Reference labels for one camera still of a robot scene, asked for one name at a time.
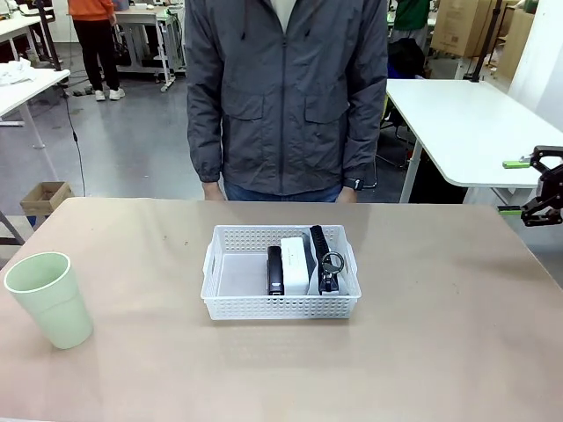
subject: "black pole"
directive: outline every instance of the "black pole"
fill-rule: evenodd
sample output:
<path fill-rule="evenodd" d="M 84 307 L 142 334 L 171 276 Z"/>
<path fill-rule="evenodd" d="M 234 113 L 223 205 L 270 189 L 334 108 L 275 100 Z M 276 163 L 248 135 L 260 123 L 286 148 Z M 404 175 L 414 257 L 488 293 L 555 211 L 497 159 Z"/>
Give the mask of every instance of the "black pole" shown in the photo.
<path fill-rule="evenodd" d="M 485 63 L 485 57 L 489 53 L 489 46 L 491 44 L 491 40 L 493 39 L 494 28 L 496 27 L 496 22 L 497 20 L 499 20 L 499 15 L 501 14 L 501 7 L 502 0 L 496 0 L 496 5 L 493 9 L 493 16 L 491 17 L 491 25 L 489 25 L 489 29 L 486 32 L 485 43 L 483 44 L 481 55 L 479 56 L 479 60 L 477 61 L 477 67 L 475 68 L 475 71 L 473 72 L 473 75 L 471 77 L 472 82 L 479 81 L 481 70 L 483 69 L 483 63 Z"/>
<path fill-rule="evenodd" d="M 36 0 L 35 5 L 37 5 L 37 9 L 39 10 L 41 25 L 43 26 L 43 30 L 45 31 L 45 39 L 49 47 L 49 51 L 51 52 L 51 61 L 53 62 L 52 64 L 53 66 L 55 66 L 55 70 L 60 71 L 61 64 L 59 63 L 59 57 L 56 55 L 55 44 L 53 44 L 53 38 L 51 38 L 51 31 L 49 31 L 49 24 L 47 22 L 47 16 L 45 15 L 43 0 Z"/>

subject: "blue jeans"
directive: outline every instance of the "blue jeans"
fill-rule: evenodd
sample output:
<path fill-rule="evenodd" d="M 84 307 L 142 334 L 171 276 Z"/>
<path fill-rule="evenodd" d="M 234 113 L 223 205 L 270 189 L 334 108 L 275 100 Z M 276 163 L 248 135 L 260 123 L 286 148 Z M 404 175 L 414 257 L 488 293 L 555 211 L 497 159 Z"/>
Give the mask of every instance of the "blue jeans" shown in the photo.
<path fill-rule="evenodd" d="M 342 186 L 330 187 L 322 191 L 303 192 L 295 195 L 273 195 L 246 190 L 225 181 L 225 194 L 228 200 L 247 200 L 254 202 L 335 202 Z"/>

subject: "jacket sleeve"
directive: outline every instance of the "jacket sleeve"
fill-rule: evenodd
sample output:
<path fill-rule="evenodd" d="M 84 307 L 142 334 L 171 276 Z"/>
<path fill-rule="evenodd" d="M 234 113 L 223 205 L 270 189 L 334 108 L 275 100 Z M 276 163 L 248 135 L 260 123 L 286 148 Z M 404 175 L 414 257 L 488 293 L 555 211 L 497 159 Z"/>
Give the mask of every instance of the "jacket sleeve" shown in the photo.
<path fill-rule="evenodd" d="M 113 2 L 112 0 L 99 0 L 100 4 L 106 9 L 107 16 L 113 15 Z"/>
<path fill-rule="evenodd" d="M 186 0 L 187 140 L 201 182 L 219 180 L 223 61 L 205 1 Z"/>
<path fill-rule="evenodd" d="M 347 66 L 348 133 L 344 177 L 364 179 L 373 164 L 387 86 L 387 2 L 364 0 L 355 52 Z"/>

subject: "hand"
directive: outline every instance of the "hand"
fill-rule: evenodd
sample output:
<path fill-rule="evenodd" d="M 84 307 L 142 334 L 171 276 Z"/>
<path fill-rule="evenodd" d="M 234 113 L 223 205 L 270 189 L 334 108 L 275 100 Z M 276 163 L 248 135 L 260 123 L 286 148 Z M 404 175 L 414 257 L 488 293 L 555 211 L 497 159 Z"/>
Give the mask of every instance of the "hand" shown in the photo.
<path fill-rule="evenodd" d="M 355 204 L 358 201 L 358 192 L 351 187 L 344 186 L 336 199 L 338 204 Z"/>
<path fill-rule="evenodd" d="M 202 186 L 205 200 L 226 200 L 217 182 L 203 183 Z"/>

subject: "cup rim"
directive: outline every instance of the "cup rim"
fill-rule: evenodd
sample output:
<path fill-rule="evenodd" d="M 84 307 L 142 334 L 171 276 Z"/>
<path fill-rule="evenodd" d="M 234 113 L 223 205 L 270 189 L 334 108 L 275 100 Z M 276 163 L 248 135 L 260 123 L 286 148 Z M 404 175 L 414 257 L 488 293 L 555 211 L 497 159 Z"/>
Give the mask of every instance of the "cup rim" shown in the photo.
<path fill-rule="evenodd" d="M 10 286 L 8 286 L 8 277 L 10 276 L 10 273 L 11 273 L 11 271 L 12 271 L 14 268 L 16 268 L 16 267 L 18 267 L 19 265 L 25 263 L 28 259 L 36 258 L 36 257 L 39 257 L 39 256 L 41 256 L 41 255 L 59 255 L 59 256 L 61 256 L 61 257 L 63 257 L 63 258 L 66 259 L 66 261 L 67 261 L 67 267 L 64 269 L 64 271 L 62 272 L 62 274 L 61 274 L 59 277 L 57 277 L 55 280 L 51 281 L 49 284 L 46 284 L 45 286 L 41 286 L 41 287 L 38 287 L 38 288 L 34 288 L 33 290 L 16 290 L 16 289 L 11 288 Z M 33 255 L 30 255 L 29 257 L 26 257 L 26 258 L 21 259 L 18 263 L 16 263 L 16 265 L 14 265 L 12 268 L 10 268 L 10 269 L 8 270 L 8 272 L 7 272 L 7 273 L 5 274 L 5 276 L 4 276 L 4 287 L 6 287 L 6 289 L 7 289 L 8 291 L 10 291 L 11 293 L 16 293 L 16 294 L 19 294 L 19 295 L 26 295 L 26 294 L 28 294 L 28 293 L 40 292 L 41 290 L 43 290 L 43 289 L 45 289 L 45 288 L 48 288 L 48 287 L 53 286 L 57 281 L 59 281 L 59 280 L 62 279 L 65 275 L 67 275 L 67 273 L 69 272 L 69 270 L 70 270 L 70 258 L 69 258 L 68 255 L 66 255 L 66 254 L 64 254 L 64 253 L 62 253 L 62 252 L 54 252 L 54 251 L 35 253 L 35 254 L 33 254 Z"/>

